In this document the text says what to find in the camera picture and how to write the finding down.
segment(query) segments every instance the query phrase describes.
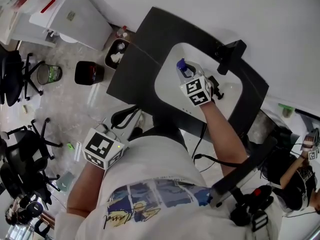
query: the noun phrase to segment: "gray floor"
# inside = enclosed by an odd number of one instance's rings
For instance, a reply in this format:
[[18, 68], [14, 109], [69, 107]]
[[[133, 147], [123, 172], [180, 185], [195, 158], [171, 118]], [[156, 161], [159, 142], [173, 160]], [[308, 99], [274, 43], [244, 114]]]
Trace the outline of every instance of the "gray floor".
[[[9, 131], [22, 125], [30, 124], [35, 118], [36, 126], [41, 130], [45, 118], [50, 118], [51, 122], [46, 128], [45, 137], [52, 142], [62, 142], [62, 148], [52, 148], [55, 156], [50, 160], [46, 172], [49, 176], [55, 174], [63, 175], [71, 172], [78, 177], [85, 160], [80, 157], [77, 162], [74, 160], [74, 150], [70, 150], [66, 143], [71, 143], [74, 147], [77, 142], [82, 143], [90, 128], [96, 127], [105, 118], [104, 115], [109, 108], [123, 104], [122, 101], [106, 94], [109, 83], [114, 74], [113, 70], [106, 68], [104, 81], [93, 85], [78, 85], [74, 81], [75, 69], [78, 61], [94, 61], [104, 65], [106, 51], [95, 51], [80, 43], [70, 44], [59, 39], [56, 48], [49, 48], [37, 44], [23, 42], [20, 47], [20, 54], [26, 57], [28, 53], [33, 53], [36, 60], [45, 60], [47, 64], [59, 65], [63, 71], [63, 77], [59, 82], [39, 86], [36, 80], [36, 73], [32, 78], [34, 83], [43, 89], [43, 96], [39, 96], [32, 89], [29, 89], [31, 100], [22, 100], [13, 107], [1, 106], [0, 129]], [[26, 105], [27, 114], [23, 112], [22, 105]], [[144, 130], [152, 127], [151, 117], [144, 115]], [[274, 127], [271, 120], [262, 112], [258, 114], [253, 124], [249, 138], [256, 143], [262, 143], [269, 132]], [[184, 132], [186, 146], [192, 154], [199, 138]], [[207, 141], [202, 141], [197, 153], [213, 154], [213, 146]], [[197, 168], [202, 171], [211, 165], [211, 161], [201, 159], [197, 162]], [[208, 186], [222, 177], [220, 166], [214, 164], [210, 169], [202, 173]], [[63, 211], [66, 206], [69, 192], [57, 192], [52, 190], [53, 205], [49, 207], [49, 212], [55, 216], [59, 211]]]

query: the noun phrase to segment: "person in white t-shirt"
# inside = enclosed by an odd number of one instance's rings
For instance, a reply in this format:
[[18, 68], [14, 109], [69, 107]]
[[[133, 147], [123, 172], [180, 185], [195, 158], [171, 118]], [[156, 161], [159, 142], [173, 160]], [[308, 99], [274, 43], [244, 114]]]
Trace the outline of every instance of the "person in white t-shirt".
[[[243, 163], [245, 148], [216, 105], [208, 102], [201, 109], [217, 158]], [[226, 176], [234, 168], [221, 169]], [[265, 183], [254, 178], [241, 190], [252, 193]], [[265, 212], [271, 225], [268, 237], [277, 239], [282, 211], [272, 195], [274, 202]], [[66, 213], [55, 219], [55, 240], [253, 239], [250, 227], [230, 220], [233, 197], [219, 207], [211, 207], [211, 199], [180, 131], [156, 125], [131, 141], [106, 174], [87, 162], [69, 195]]]

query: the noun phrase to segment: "white sink basin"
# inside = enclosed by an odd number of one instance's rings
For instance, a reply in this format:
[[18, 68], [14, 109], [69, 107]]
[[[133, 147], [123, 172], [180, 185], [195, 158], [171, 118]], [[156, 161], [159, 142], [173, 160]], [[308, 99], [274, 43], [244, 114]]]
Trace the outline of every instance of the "white sink basin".
[[206, 77], [214, 76], [218, 81], [220, 84], [218, 88], [221, 94], [224, 93], [224, 97], [218, 100], [217, 96], [214, 95], [213, 99], [225, 118], [229, 119], [242, 93], [240, 79], [230, 71], [226, 75], [219, 74], [217, 72], [219, 64], [214, 59], [187, 43], [178, 43], [172, 47], [159, 71], [154, 83], [155, 93], [158, 97], [163, 102], [206, 122], [201, 109], [193, 107], [180, 90], [180, 80], [176, 66], [181, 58], [199, 64], [204, 70]]

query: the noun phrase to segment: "bottle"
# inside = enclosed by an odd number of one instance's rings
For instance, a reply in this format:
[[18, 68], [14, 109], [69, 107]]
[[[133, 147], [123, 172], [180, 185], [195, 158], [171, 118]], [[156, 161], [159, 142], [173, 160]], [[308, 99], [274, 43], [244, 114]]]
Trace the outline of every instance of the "bottle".
[[181, 71], [185, 78], [192, 78], [196, 73], [196, 70], [193, 66], [186, 64], [185, 58], [182, 58], [177, 62], [176, 68]]
[[116, 32], [115, 36], [117, 38], [122, 37], [122, 35], [126, 32], [127, 26], [123, 26], [122, 28], [119, 28], [119, 30]]

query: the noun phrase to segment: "black t-shirt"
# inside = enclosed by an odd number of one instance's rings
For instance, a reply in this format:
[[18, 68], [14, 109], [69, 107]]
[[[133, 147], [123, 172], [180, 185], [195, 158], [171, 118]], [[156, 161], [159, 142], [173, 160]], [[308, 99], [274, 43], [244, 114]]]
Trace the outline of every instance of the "black t-shirt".
[[284, 189], [276, 188], [273, 192], [284, 200], [289, 209], [298, 211], [303, 206], [303, 198], [307, 198], [309, 205], [311, 193], [317, 186], [316, 180], [310, 165], [300, 167]]

